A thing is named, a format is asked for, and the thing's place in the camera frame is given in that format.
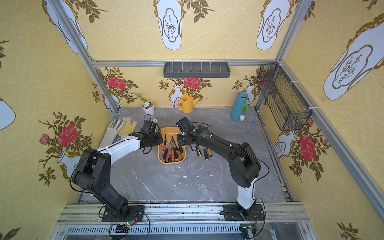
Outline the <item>black yellow-collar screwdriver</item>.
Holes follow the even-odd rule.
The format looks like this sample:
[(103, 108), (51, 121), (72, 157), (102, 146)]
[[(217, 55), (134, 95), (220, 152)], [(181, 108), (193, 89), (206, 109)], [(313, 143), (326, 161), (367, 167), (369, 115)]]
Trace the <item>black yellow-collar screwdriver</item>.
[(201, 150), (199, 149), (198, 146), (196, 146), (196, 152), (198, 154), (198, 157), (201, 158), (202, 157), (202, 153), (201, 153)]

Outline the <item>yellow storage box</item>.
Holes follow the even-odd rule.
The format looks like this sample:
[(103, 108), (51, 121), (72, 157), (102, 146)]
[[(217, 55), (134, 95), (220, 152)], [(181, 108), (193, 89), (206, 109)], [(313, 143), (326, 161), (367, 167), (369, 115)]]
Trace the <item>yellow storage box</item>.
[(163, 142), (158, 146), (158, 159), (165, 165), (179, 164), (186, 159), (186, 147), (179, 145), (177, 136), (180, 134), (178, 127), (161, 129)]

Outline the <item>black ribbed screwdriver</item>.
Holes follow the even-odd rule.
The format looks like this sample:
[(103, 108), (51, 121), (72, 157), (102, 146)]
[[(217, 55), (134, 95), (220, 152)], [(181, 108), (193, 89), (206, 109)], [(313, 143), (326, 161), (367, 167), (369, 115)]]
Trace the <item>black ribbed screwdriver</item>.
[(204, 148), (204, 156), (205, 156), (206, 161), (208, 161), (209, 160), (209, 154), (208, 154), (208, 151), (206, 148)]

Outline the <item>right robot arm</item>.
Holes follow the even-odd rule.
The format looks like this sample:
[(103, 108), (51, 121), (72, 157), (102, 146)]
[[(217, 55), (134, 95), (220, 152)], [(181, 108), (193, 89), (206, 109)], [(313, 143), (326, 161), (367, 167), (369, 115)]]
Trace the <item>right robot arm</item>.
[(212, 150), (223, 157), (229, 164), (233, 180), (238, 185), (237, 204), (243, 210), (249, 210), (254, 205), (255, 183), (259, 178), (262, 166), (248, 143), (237, 144), (227, 141), (208, 128), (194, 126), (184, 117), (176, 122), (180, 130), (177, 140), (180, 146), (195, 144)]

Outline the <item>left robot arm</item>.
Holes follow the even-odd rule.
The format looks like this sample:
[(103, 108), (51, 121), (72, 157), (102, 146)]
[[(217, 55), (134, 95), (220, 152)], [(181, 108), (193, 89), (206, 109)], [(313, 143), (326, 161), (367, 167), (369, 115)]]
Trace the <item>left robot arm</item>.
[(111, 185), (111, 166), (131, 152), (146, 147), (152, 148), (162, 142), (163, 137), (158, 130), (158, 124), (145, 121), (139, 132), (133, 132), (112, 145), (97, 150), (86, 149), (72, 173), (71, 182), (102, 202), (109, 213), (108, 218), (124, 221), (133, 210), (129, 208), (128, 200)]

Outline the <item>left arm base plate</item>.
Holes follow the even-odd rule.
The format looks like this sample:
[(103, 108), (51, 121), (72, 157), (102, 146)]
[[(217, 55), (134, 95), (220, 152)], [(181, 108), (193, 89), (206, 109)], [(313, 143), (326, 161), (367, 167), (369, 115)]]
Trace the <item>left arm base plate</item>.
[(121, 211), (114, 211), (106, 208), (102, 222), (104, 223), (117, 223), (117, 222), (141, 222), (143, 220), (145, 206), (143, 205), (127, 205)]

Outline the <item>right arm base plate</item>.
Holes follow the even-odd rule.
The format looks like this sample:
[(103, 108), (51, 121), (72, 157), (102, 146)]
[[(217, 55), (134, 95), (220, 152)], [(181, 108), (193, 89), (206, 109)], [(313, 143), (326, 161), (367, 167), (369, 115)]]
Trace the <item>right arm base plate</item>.
[(266, 218), (263, 205), (256, 203), (248, 210), (239, 204), (223, 205), (220, 215), (224, 216), (225, 221), (264, 221)]

